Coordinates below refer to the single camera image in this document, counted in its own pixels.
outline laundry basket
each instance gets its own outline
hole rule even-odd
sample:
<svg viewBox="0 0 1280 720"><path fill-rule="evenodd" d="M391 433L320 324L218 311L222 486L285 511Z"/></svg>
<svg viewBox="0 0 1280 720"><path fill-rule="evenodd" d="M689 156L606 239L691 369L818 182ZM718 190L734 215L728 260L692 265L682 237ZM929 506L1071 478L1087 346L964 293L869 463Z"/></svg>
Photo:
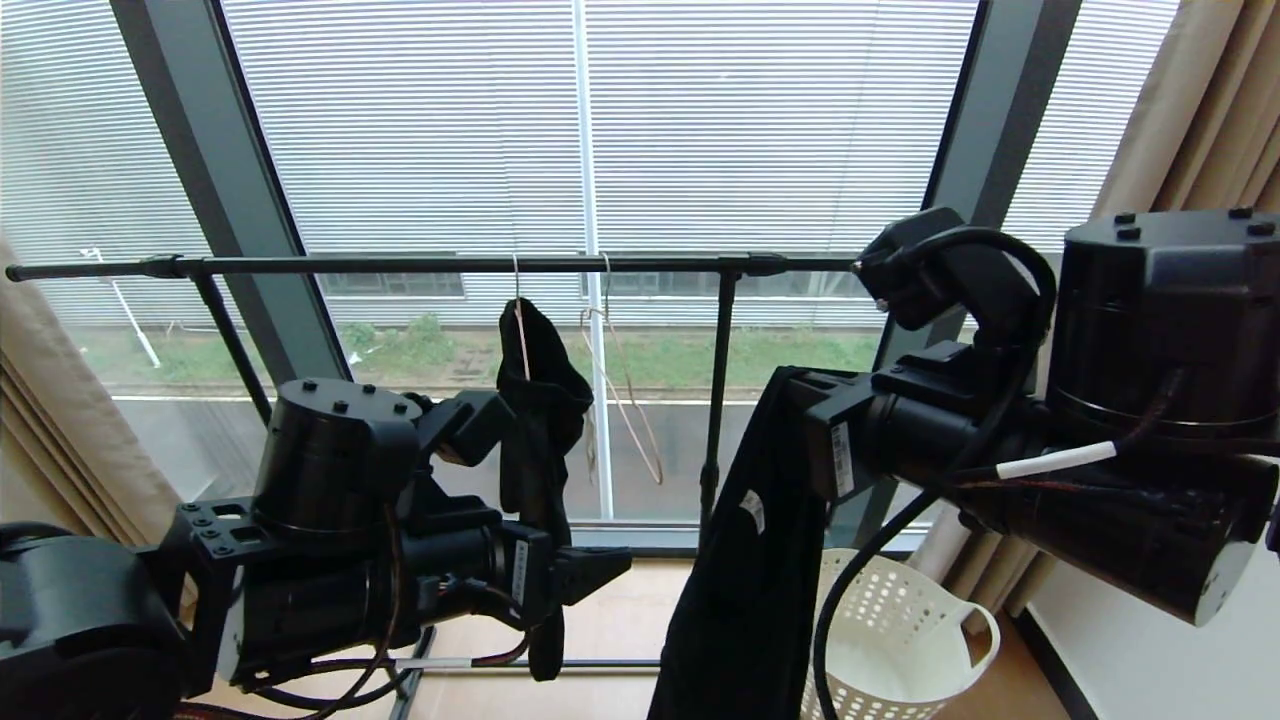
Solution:
<svg viewBox="0 0 1280 720"><path fill-rule="evenodd" d="M820 606L852 550L827 550L818 578ZM960 624L980 612L991 650L969 660ZM1000 628L984 607L965 602L906 565L873 557L854 578L831 623L827 682L840 720L927 720L969 689L1000 651ZM822 720L805 683L801 720Z"/></svg>

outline beige curtain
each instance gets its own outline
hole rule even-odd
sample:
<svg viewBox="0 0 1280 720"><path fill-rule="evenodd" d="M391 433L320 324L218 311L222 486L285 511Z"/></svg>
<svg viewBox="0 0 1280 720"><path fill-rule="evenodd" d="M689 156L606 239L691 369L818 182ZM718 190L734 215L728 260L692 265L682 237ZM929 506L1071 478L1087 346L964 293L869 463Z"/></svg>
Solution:
<svg viewBox="0 0 1280 720"><path fill-rule="evenodd" d="M1275 0L1184 0L1129 118L1094 205L1280 210L1280 9ZM1047 348L1041 368L1048 366ZM1044 387L1044 374L1039 388ZM1055 560L948 509L911 565L957 597L1018 615Z"/></svg>
<svg viewBox="0 0 1280 720"><path fill-rule="evenodd" d="M15 261L0 240L0 266ZM178 495L37 286L0 279L0 520L159 542Z"/></svg>

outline label on robot arm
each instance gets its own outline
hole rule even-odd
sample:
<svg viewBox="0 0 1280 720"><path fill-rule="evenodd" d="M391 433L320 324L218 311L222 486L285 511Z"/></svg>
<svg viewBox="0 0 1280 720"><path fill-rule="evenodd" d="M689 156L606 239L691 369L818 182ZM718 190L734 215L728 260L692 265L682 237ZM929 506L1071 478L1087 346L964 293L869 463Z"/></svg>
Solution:
<svg viewBox="0 0 1280 720"><path fill-rule="evenodd" d="M836 470L836 497L854 492L854 455L849 442L849 423L831 428L831 457Z"/></svg>
<svg viewBox="0 0 1280 720"><path fill-rule="evenodd" d="M516 605L525 606L525 575L529 574L529 543L516 541L516 565L511 569L511 597Z"/></svg>
<svg viewBox="0 0 1280 720"><path fill-rule="evenodd" d="M755 534L763 536L764 501L760 500L760 496L755 495L754 489L748 489L746 495L742 496L742 502L739 502L737 506L751 514L751 519L755 520Z"/></svg>

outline road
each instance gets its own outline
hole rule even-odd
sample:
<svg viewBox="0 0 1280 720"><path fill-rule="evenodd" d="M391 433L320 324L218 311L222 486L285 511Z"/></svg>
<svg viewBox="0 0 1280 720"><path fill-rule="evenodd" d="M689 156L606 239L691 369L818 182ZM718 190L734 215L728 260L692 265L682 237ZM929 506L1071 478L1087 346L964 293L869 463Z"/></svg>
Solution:
<svg viewBox="0 0 1280 720"><path fill-rule="evenodd" d="M233 400L118 398L124 416L143 447L184 498L251 495L262 455L265 430L250 402ZM620 520L696 520L698 477L707 443L709 407L695 404L643 405L658 441L664 482L657 484L622 423L617 405L609 406L613 455L613 509ZM636 409L627 407L640 438L648 441ZM751 405L726 405L721 430L722 474L742 439ZM570 480L564 502L570 518L599 519L600 495L588 477L585 441L570 452ZM435 475L452 495L479 495L498 505L498 452L477 468L435 462ZM899 488L893 507L915 491Z"/></svg>

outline wooden floor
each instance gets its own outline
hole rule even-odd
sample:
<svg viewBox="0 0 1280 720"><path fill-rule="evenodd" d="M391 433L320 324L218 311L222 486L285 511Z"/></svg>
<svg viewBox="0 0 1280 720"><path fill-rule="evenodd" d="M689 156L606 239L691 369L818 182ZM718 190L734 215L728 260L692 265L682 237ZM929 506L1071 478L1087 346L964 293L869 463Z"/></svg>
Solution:
<svg viewBox="0 0 1280 720"><path fill-rule="evenodd" d="M564 656L570 659L655 659L667 621L689 564L646 561L595 596L567 609ZM1032 660L1016 630L1001 619L1000 656L987 674L937 720L1037 719L1068 720L1066 712ZM439 628L433 657L475 657L502 652L518 635L484 618L465 618ZM333 697L355 680L334 674L287 685L294 692ZM433 674L422 678L413 702L415 720L511 717L513 720L643 720L649 708L654 675L602 676L564 674L553 683L534 683L527 674ZM279 708L225 685L201 698L207 702L291 717L300 711ZM383 720L392 700L337 717Z"/></svg>

